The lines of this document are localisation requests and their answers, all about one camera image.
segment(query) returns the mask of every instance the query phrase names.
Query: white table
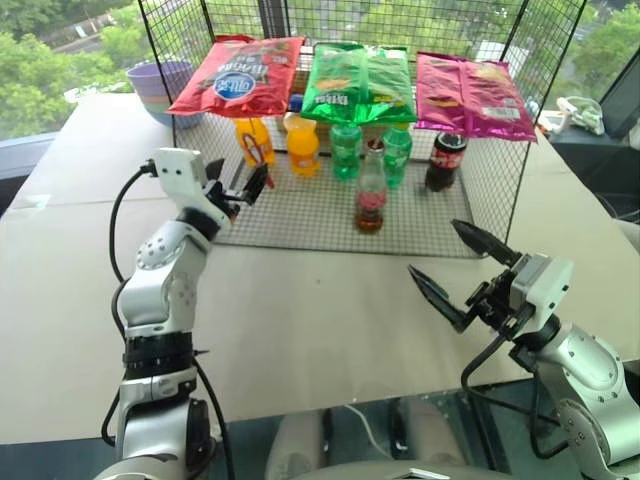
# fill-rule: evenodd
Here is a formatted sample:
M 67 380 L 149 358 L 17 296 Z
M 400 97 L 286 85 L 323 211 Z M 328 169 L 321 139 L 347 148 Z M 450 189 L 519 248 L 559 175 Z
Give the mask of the white table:
M 122 373 L 109 301 L 111 201 L 170 132 L 132 95 L 80 105 L 0 221 L 0 442 L 98 436 Z M 118 257 L 175 214 L 157 180 L 122 206 Z M 576 262 L 558 310 L 640 357 L 640 257 L 541 138 L 533 146 L 510 242 Z M 501 267 L 492 260 L 215 246 L 199 286 L 195 344 L 228 420 L 458 388 L 490 340 L 463 335 L 422 298 L 406 265 L 462 303 Z M 526 377 L 495 355 L 473 382 Z

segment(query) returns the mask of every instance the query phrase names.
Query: snack bag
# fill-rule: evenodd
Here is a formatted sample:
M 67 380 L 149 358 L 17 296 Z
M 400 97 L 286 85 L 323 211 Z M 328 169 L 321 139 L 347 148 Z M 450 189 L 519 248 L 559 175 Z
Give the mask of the snack bag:
M 303 37 L 218 36 L 168 112 L 262 117 L 287 111 Z
M 318 43 L 300 115 L 330 123 L 354 123 L 364 86 L 366 53 L 355 43 Z
M 366 96 L 356 124 L 415 122 L 415 102 L 406 48 L 367 48 Z
M 419 52 L 417 76 L 416 128 L 537 141 L 507 63 Z

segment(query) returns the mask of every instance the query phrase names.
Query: wire mesh panel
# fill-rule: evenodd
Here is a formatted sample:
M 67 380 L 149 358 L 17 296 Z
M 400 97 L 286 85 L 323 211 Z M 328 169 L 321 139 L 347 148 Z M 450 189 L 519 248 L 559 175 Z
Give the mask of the wire mesh panel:
M 139 0 L 147 33 L 171 100 L 186 85 L 216 36 L 285 35 L 318 41 L 357 41 L 405 46 L 415 76 L 415 54 L 432 51 L 472 60 L 505 60 L 533 119 L 548 94 L 586 0 Z M 313 62 L 303 48 L 293 91 L 303 93 Z M 242 151 L 233 123 L 210 114 L 185 124 L 174 120 L 174 144 L 225 158 L 222 180 L 242 180 Z M 286 150 L 281 119 L 264 119 L 274 148 Z M 328 129 L 318 124 L 320 151 L 328 153 Z M 385 127 L 365 128 L 376 138 Z M 529 145 L 471 139 L 451 190 L 421 187 L 436 132 L 412 131 L 414 148 L 405 185 L 390 196 L 385 226 L 374 236 L 353 227 L 354 186 L 334 181 L 328 160 L 317 178 L 300 179 L 279 155 L 277 188 L 221 241 L 243 245 L 340 251 L 471 256 L 449 226 L 461 218 L 507 239 Z

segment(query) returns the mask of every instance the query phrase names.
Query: dark soda bottle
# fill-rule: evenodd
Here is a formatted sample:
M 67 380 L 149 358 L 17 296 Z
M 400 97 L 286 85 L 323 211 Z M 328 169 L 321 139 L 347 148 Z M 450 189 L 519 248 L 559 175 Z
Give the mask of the dark soda bottle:
M 453 185 L 466 148 L 467 140 L 462 135 L 440 133 L 436 137 L 425 177 L 427 188 L 439 192 Z
M 362 161 L 356 193 L 355 224 L 363 233 L 376 233 L 384 221 L 387 184 L 384 176 L 384 145 L 370 140 Z

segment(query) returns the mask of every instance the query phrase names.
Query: red chip bag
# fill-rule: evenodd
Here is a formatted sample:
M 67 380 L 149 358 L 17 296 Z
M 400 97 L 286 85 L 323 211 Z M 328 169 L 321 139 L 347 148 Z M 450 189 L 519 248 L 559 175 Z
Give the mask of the red chip bag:
M 253 40 L 218 36 L 169 113 L 223 117 L 283 115 L 303 37 Z

